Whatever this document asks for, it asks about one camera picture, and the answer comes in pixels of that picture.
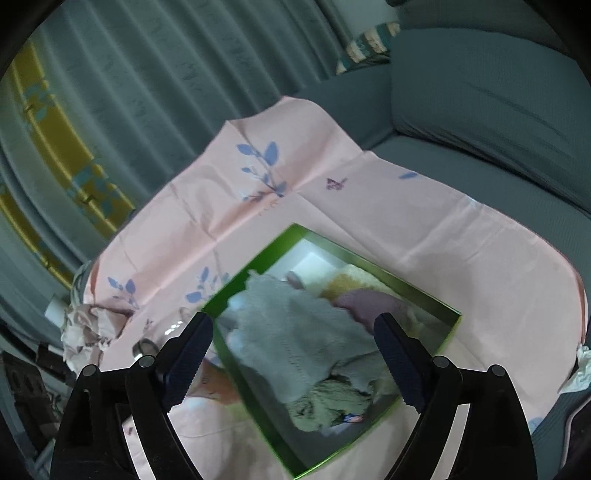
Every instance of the teal curtain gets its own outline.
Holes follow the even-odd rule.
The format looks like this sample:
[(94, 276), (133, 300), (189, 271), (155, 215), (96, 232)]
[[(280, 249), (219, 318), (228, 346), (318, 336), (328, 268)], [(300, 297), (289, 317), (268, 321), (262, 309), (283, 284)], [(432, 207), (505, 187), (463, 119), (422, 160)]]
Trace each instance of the teal curtain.
[[(226, 120), (331, 76), (350, 35), (330, 0), (67, 0), (31, 39), (48, 90), (0, 82), (0, 187), (71, 278), (112, 232), (74, 204), (78, 176), (69, 189), (56, 180), (32, 140), (29, 95), (60, 105), (105, 178), (141, 208)], [(0, 220), (0, 317), (59, 346), (43, 311), (67, 289), (19, 244), (14, 219)]]
[(70, 0), (33, 40), (74, 127), (142, 205), (225, 120), (332, 75), (346, 35), (327, 5)]

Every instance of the white tissue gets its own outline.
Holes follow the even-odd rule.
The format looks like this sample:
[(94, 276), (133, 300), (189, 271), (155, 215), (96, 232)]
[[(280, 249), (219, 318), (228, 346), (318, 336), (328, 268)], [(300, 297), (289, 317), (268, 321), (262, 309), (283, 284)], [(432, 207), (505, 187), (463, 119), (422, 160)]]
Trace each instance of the white tissue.
[(581, 392), (591, 385), (591, 350), (588, 346), (579, 345), (577, 360), (579, 369), (567, 380), (560, 393)]

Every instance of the pink cloth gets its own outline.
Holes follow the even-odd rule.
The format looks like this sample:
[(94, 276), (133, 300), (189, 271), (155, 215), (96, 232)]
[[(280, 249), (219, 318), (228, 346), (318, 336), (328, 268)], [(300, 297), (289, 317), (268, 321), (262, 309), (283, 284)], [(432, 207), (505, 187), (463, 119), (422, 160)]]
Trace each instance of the pink cloth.
[[(100, 256), (85, 301), (136, 310), (101, 368), (130, 366), (147, 322), (172, 325), (179, 308), (210, 298), (292, 223), (462, 312), (442, 354), (463, 368), (503, 365), (527, 419), (556, 402), (587, 318), (567, 260), (505, 215), (361, 151), (317, 105), (290, 98), (226, 123)], [(466, 413), (459, 408), (435, 479), (447, 478)], [(288, 478), (243, 413), (187, 399), (170, 418), (205, 478)], [(309, 478), (381, 480), (416, 419), (401, 404)], [(140, 476), (151, 478), (134, 429), (128, 443)]]

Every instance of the curtain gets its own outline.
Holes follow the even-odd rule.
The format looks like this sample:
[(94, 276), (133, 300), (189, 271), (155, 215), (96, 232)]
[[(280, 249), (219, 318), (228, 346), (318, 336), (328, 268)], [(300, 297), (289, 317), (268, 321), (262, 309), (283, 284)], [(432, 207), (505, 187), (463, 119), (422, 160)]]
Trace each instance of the curtain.
[(0, 316), (59, 343), (51, 295), (226, 120), (327, 79), (349, 40), (330, 0), (66, 1), (0, 82)]

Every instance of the striped pillow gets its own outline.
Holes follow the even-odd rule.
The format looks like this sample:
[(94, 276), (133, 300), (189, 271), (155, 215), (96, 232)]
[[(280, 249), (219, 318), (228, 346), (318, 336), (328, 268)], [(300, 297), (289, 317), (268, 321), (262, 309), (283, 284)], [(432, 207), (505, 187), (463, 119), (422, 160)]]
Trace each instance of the striped pillow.
[(336, 74), (348, 72), (362, 63), (376, 63), (373, 60), (389, 57), (390, 40), (400, 32), (400, 24), (396, 22), (382, 23), (362, 33), (345, 48), (336, 66)]

